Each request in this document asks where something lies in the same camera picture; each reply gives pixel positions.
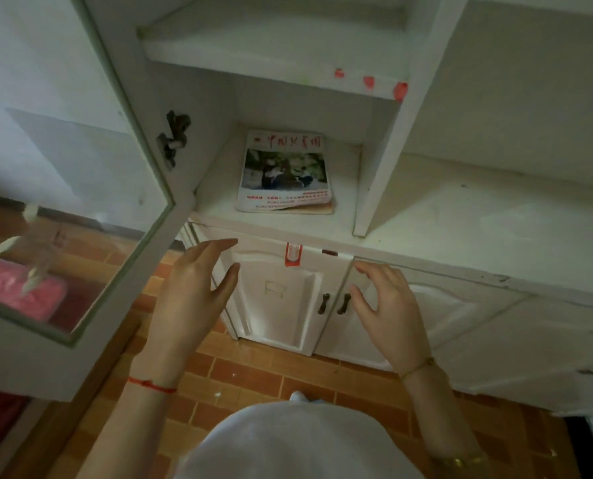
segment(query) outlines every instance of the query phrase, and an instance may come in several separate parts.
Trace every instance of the right hand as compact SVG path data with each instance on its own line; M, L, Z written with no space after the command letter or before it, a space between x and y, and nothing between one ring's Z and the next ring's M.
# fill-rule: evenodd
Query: right hand
M355 262L376 287L378 306L373 310L354 284L349 293L372 343L400 376L432 356L419 304L403 273L389 265Z

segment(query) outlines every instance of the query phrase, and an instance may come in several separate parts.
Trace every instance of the left hand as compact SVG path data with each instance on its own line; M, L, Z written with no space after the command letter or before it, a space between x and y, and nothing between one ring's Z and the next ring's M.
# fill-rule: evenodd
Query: left hand
M134 372L139 375L136 378L152 379L161 386L179 379L189 355L214 327L237 286L238 263L211 290L212 271L219 256L237 242L202 242L175 262L157 299L146 345L133 361Z

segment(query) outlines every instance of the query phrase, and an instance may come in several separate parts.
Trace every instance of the white shoe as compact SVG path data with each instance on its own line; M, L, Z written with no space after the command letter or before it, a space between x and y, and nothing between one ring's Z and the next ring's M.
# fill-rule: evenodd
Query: white shoe
M293 392L290 395L290 402L309 402L309 400L301 392Z

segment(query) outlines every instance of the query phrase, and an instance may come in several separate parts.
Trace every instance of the white shirt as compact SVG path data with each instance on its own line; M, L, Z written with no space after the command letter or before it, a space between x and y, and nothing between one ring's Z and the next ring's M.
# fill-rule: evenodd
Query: white shirt
M278 402L221 422L175 479L423 479L370 416L324 403Z

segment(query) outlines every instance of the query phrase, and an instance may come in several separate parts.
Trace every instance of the magazine cover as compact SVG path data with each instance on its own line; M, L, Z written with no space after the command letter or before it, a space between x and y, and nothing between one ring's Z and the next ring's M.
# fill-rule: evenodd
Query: magazine cover
M332 190L323 159L323 136L250 131L237 210L331 213Z

